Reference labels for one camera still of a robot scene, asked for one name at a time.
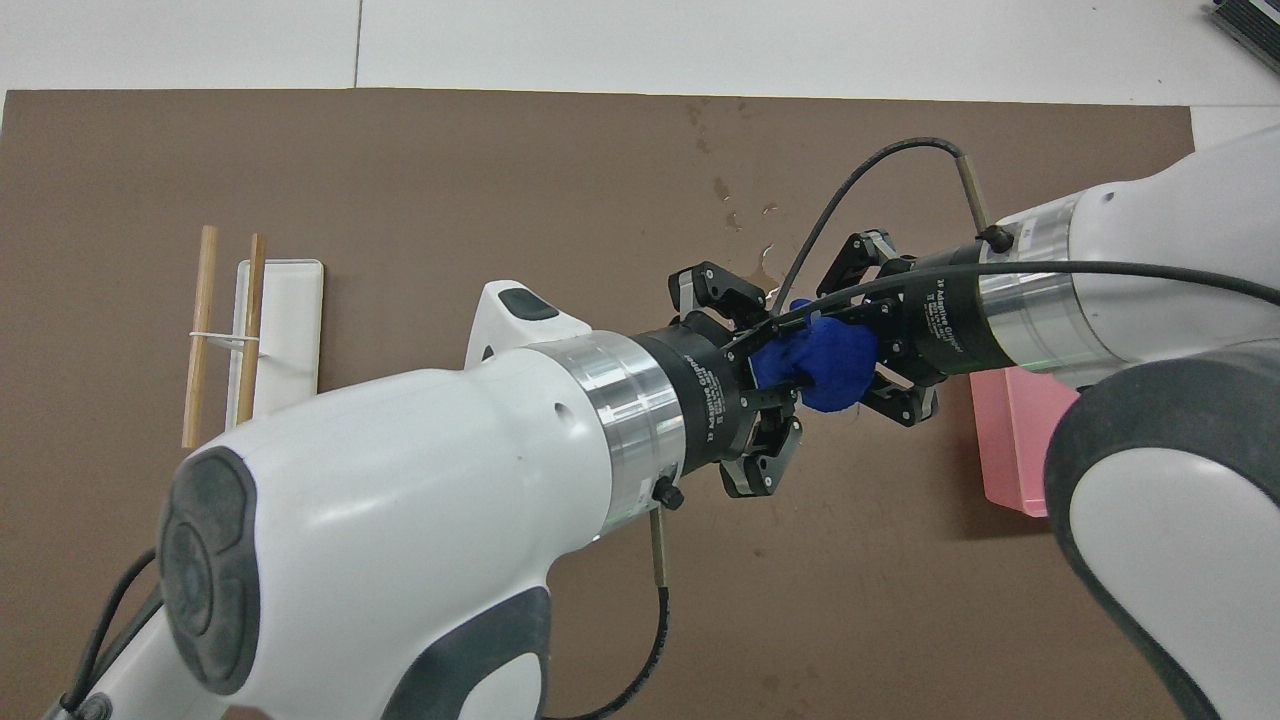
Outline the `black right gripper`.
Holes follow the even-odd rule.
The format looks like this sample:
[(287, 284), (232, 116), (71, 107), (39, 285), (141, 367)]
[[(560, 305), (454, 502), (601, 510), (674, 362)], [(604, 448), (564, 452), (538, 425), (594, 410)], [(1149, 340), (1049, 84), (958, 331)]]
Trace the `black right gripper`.
[[(887, 231), (850, 234), (818, 284), (817, 299), (860, 286), (870, 269), (877, 269), (877, 279), (909, 270), (909, 258), (897, 251)], [(937, 411), (937, 384), (993, 366), (993, 333), (978, 282), (975, 275), (950, 275), (872, 295), (897, 302), (876, 324), (881, 357), (860, 405), (914, 427)]]

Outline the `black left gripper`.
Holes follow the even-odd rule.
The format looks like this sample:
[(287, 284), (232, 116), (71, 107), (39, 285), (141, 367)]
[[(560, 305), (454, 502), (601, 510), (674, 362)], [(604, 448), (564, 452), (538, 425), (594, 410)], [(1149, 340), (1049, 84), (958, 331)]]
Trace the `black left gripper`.
[(668, 277), (676, 318), (636, 336), (675, 389), (684, 419), (687, 475), (718, 462), (731, 498), (772, 496), (800, 447), (796, 395), (754, 391), (745, 365), (727, 359), (731, 346), (769, 320), (765, 291), (714, 264), (699, 263)]

